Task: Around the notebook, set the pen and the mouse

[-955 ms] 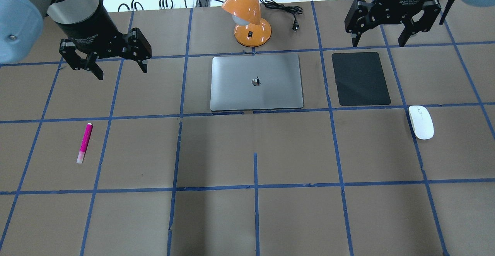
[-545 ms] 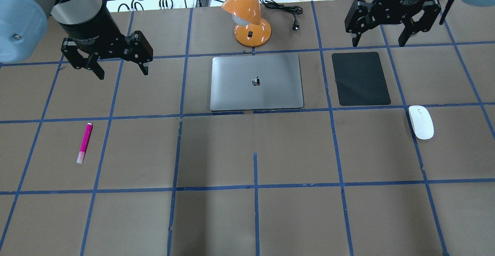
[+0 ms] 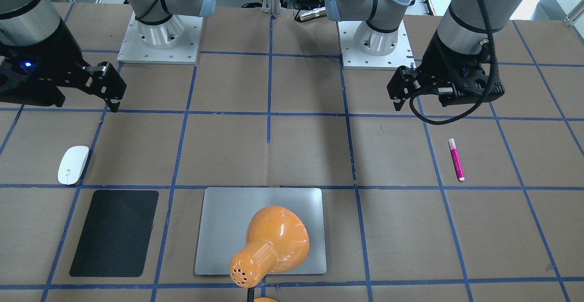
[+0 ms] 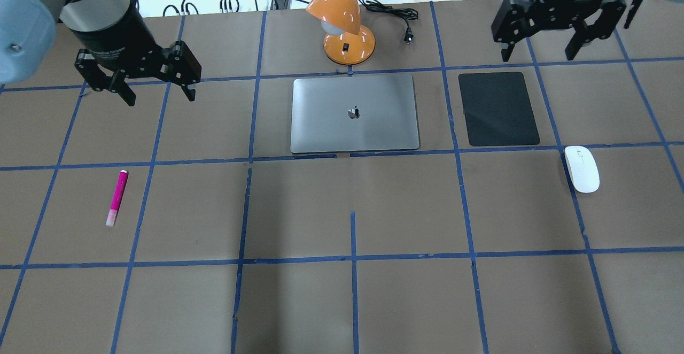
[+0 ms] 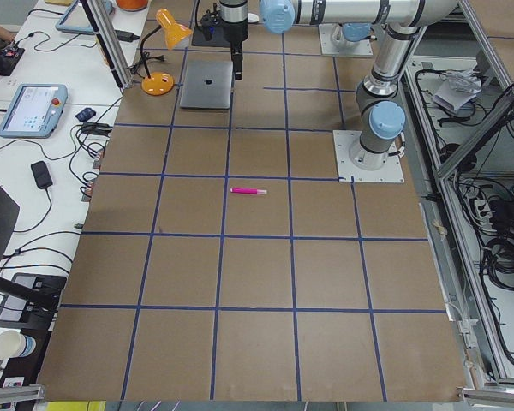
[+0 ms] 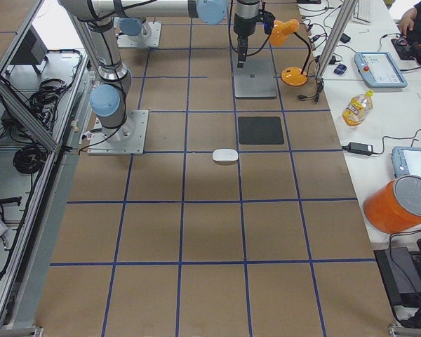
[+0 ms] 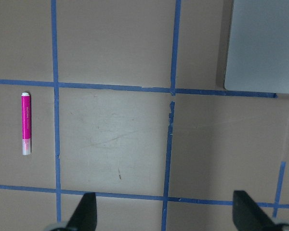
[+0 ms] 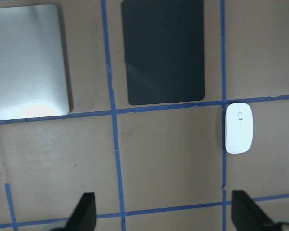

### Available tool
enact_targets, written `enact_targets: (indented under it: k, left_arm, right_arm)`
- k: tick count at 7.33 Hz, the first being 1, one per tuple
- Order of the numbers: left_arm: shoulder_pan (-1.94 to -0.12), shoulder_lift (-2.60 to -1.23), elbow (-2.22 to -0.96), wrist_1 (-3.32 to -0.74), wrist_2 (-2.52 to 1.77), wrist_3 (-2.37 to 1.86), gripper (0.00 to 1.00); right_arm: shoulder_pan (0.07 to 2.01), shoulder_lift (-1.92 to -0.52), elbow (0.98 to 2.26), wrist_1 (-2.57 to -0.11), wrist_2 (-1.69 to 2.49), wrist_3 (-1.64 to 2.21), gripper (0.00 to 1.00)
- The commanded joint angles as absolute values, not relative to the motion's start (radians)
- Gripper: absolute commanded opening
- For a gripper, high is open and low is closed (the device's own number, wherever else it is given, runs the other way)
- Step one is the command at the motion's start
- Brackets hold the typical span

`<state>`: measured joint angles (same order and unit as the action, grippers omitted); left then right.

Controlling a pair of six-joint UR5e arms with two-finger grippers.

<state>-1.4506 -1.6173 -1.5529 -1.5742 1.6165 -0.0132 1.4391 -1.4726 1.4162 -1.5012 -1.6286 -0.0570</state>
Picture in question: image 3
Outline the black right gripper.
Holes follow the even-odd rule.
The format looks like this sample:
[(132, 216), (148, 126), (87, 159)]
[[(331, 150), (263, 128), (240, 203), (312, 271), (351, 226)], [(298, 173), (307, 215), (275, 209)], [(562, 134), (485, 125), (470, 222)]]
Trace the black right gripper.
[(62, 107), (60, 87), (79, 89), (104, 100), (116, 113), (127, 84), (114, 66), (91, 66), (63, 20), (56, 31), (31, 46), (1, 44), (1, 101), (29, 106)]

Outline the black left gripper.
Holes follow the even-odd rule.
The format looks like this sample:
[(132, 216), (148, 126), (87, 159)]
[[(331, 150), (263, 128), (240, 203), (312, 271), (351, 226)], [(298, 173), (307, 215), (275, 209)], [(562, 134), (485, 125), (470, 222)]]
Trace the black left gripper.
[(396, 111), (416, 92), (438, 95), (443, 107), (474, 104), (482, 96), (490, 75), (482, 64), (490, 59), (490, 43), (480, 44), (478, 54), (451, 50), (436, 32), (416, 69), (400, 66), (386, 89)]

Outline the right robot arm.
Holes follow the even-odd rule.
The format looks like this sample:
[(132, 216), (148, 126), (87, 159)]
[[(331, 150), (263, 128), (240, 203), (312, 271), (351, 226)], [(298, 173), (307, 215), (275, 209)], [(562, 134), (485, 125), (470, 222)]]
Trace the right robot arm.
[[(179, 49), (196, 54), (192, 29), (184, 17), (211, 17), (217, 0), (129, 0), (134, 17), (127, 36), (144, 48), (144, 60), (168, 50), (179, 62)], [(60, 87), (75, 88), (104, 100), (118, 111), (126, 83), (109, 62), (90, 65), (82, 56), (51, 0), (1, 0), (1, 101), (62, 107)]]

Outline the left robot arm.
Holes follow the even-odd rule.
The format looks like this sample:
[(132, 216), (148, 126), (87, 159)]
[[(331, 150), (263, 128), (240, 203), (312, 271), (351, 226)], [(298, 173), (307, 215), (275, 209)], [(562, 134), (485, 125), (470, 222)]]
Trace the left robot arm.
[[(358, 21), (357, 46), (375, 56), (392, 52), (398, 27), (412, 0), (324, 0), (332, 21)], [(407, 99), (438, 95), (442, 106), (492, 102), (505, 89), (498, 73), (482, 64), (497, 61), (489, 34), (497, 36), (522, 0), (451, 0), (416, 69), (400, 66), (386, 89), (400, 111)]]

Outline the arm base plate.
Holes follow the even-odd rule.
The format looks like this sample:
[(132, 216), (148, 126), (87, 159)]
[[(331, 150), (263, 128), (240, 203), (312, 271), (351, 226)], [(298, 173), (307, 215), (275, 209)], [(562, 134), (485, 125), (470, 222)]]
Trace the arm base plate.
[(405, 23), (397, 31), (374, 31), (365, 21), (338, 22), (344, 69), (395, 70), (415, 67)]
[(195, 65), (204, 19), (172, 15), (160, 23), (142, 23), (134, 17), (122, 40), (118, 61), (145, 64)]

